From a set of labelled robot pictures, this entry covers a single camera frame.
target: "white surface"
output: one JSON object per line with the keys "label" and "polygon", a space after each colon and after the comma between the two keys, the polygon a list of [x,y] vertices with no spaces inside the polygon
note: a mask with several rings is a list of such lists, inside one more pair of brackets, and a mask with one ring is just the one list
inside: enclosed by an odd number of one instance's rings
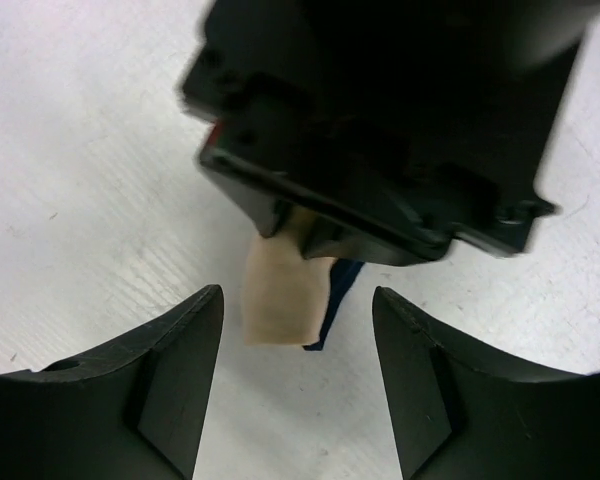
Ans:
{"label": "white surface", "polygon": [[205,127],[174,85],[195,0],[0,0],[0,372],[40,369],[208,283],[227,307],[197,480],[400,478],[373,343],[373,288],[552,366],[600,369],[600,24],[541,191],[564,208],[531,254],[458,246],[370,267],[323,354],[241,345],[249,222],[193,168]]}

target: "blurred black object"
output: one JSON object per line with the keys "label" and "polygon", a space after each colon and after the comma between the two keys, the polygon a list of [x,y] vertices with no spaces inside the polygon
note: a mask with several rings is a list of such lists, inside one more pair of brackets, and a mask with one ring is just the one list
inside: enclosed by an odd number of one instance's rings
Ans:
{"label": "blurred black object", "polygon": [[209,286],[45,370],[0,376],[0,480],[190,480],[223,317]]}
{"label": "blurred black object", "polygon": [[533,182],[598,0],[216,0],[182,84],[216,123],[211,180],[303,248],[411,265],[454,239],[525,249],[555,207]]}
{"label": "blurred black object", "polygon": [[600,479],[600,373],[506,354],[385,288],[373,324],[405,479]]}

